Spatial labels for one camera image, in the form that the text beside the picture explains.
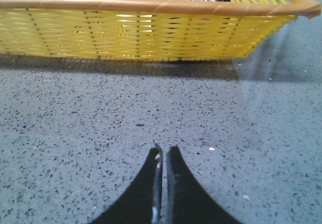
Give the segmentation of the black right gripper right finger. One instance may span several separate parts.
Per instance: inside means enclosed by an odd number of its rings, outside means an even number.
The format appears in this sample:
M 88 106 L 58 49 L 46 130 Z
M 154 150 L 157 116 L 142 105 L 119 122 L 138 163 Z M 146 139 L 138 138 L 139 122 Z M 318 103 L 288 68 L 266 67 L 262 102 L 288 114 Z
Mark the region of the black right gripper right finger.
M 167 223 L 240 223 L 203 189 L 177 146 L 167 154 Z

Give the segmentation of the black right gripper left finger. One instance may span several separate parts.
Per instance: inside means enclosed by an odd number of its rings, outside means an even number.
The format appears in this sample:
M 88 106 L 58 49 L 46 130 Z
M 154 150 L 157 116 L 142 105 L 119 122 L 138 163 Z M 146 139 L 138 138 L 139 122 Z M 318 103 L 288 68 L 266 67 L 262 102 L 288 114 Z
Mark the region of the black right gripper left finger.
M 91 223 L 159 223 L 162 174 L 163 153 L 160 147 L 153 147 L 123 194 Z

